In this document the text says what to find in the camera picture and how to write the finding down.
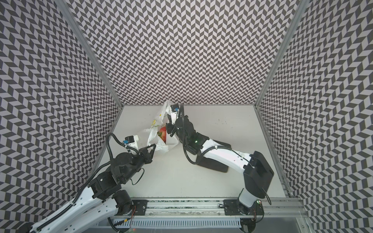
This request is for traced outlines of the red yellow fake mango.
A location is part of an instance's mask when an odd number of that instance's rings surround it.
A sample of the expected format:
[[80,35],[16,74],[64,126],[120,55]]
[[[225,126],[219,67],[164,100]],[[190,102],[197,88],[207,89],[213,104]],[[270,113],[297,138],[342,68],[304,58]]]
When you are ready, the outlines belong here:
[[167,132],[166,132],[166,126],[163,126],[159,129],[157,132],[157,135],[161,138],[161,140],[166,143],[167,140]]

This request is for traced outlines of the white plastic bag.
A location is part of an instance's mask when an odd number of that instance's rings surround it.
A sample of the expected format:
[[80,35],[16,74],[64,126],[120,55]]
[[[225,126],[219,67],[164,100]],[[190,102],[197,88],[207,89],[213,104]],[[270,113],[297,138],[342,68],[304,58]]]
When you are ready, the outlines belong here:
[[154,155],[163,155],[175,148],[179,144],[179,139],[176,135],[169,136],[166,131],[161,132],[162,128],[168,123],[167,115],[171,113],[171,105],[169,100],[165,101],[161,109],[152,118],[151,125],[138,132],[138,146],[143,148],[152,144],[156,145]]

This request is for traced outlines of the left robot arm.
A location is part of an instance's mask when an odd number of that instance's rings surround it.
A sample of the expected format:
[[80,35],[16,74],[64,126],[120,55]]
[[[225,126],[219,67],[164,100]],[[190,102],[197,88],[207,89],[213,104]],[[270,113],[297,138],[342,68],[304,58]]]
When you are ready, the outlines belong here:
[[96,171],[78,191],[76,197],[37,223],[25,223],[19,233],[81,233],[94,224],[114,216],[132,218],[136,211],[146,209],[146,202],[136,205],[122,185],[131,182],[142,167],[153,160],[156,145],[141,149],[131,148]]

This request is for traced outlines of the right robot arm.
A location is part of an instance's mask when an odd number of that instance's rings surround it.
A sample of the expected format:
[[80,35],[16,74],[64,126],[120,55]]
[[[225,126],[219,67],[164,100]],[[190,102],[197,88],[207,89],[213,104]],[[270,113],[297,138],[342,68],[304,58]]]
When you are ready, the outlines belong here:
[[233,169],[243,176],[244,185],[236,201],[243,215],[259,213],[260,200],[267,199],[275,175],[264,155],[258,151],[244,153],[231,145],[215,141],[195,131],[187,116],[167,115],[166,131],[177,136],[187,160],[197,166],[227,172]]

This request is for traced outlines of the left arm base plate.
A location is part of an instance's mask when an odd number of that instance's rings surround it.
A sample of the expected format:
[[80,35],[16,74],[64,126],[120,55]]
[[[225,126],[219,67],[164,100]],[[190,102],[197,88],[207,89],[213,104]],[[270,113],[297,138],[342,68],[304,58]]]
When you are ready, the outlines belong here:
[[148,200],[132,200],[132,211],[134,216],[144,216],[147,210]]

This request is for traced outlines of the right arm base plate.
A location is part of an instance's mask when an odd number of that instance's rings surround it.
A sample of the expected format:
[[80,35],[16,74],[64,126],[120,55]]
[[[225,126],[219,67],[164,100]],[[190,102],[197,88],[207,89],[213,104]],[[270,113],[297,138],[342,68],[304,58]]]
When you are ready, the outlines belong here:
[[246,207],[241,204],[238,200],[235,199],[225,199],[223,204],[220,205],[220,208],[224,209],[226,216],[263,216],[264,210],[262,202],[260,200],[254,201],[251,207]]

